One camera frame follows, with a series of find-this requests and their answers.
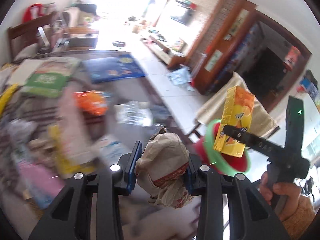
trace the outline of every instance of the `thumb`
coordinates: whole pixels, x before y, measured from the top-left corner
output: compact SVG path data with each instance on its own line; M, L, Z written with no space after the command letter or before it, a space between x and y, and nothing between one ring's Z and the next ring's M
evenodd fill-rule
M300 188L294 183L279 182L273 185L273 192L278 195L287 195L291 198L297 198L300 195Z

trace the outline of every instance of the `silver screw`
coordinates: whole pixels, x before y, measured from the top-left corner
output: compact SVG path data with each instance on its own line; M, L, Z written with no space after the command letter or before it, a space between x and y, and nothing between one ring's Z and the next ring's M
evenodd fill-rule
M238 173L236 175L236 178L239 179L239 180L244 180L245 179L245 176L242 174L242 173Z
M120 169L120 165L118 164L113 164L110 166L110 170L112 171L119 171L119 169Z
M210 167L208 165L201 165L200 169L201 169L201 171L209 171Z
M75 174L75 179L82 179L82 177L83 177L83 173L81 172L78 172Z

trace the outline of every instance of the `chair backrest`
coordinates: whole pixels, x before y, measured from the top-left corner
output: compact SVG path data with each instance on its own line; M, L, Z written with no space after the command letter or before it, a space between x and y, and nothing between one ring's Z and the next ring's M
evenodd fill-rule
M38 17L34 20L28 21L26 23L20 24L13 28L8 28L8 39L9 39L9 48L11 61L14 57L25 47L38 43L37 33L38 27L43 27L45 25L52 25L53 17L56 15L56 12L53 12L49 15ZM21 37L19 44L14 46L13 40L15 38Z

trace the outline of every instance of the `brick wall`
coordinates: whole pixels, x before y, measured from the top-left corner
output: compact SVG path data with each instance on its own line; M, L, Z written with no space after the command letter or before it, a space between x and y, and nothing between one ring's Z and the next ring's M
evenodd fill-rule
M187 44L183 48L183 53L187 54L191 49L196 38L202 31L202 28L210 18L219 0L189 0L197 5L191 21L187 25L183 25L175 20L170 19L171 10L177 6L176 0L169 0L164 8L161 17L156 25L156 29L170 43L174 43L177 39L183 39Z
M202 53L205 52L211 41L215 38L215 36L223 26L225 19L227 18L231 9L235 6L236 1L237 0L225 0L224 4L220 9L220 12L217 14L216 18L213 20L207 32L203 36L198 47L190 57L190 60L188 62L189 67L194 68L197 65L197 63L202 57Z

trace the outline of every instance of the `human hand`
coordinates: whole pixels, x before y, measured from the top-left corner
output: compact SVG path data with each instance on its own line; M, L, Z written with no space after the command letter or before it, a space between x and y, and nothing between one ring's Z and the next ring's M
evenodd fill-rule
M273 193L278 195L287 195L288 199L285 203L283 210L278 214L281 221L287 220L291 217L297 210L299 204L300 188L294 183L279 182L275 183L272 187L272 191L267 187L268 174L265 172L261 176L261 183L259 185L259 191L263 198L271 205L271 199Z

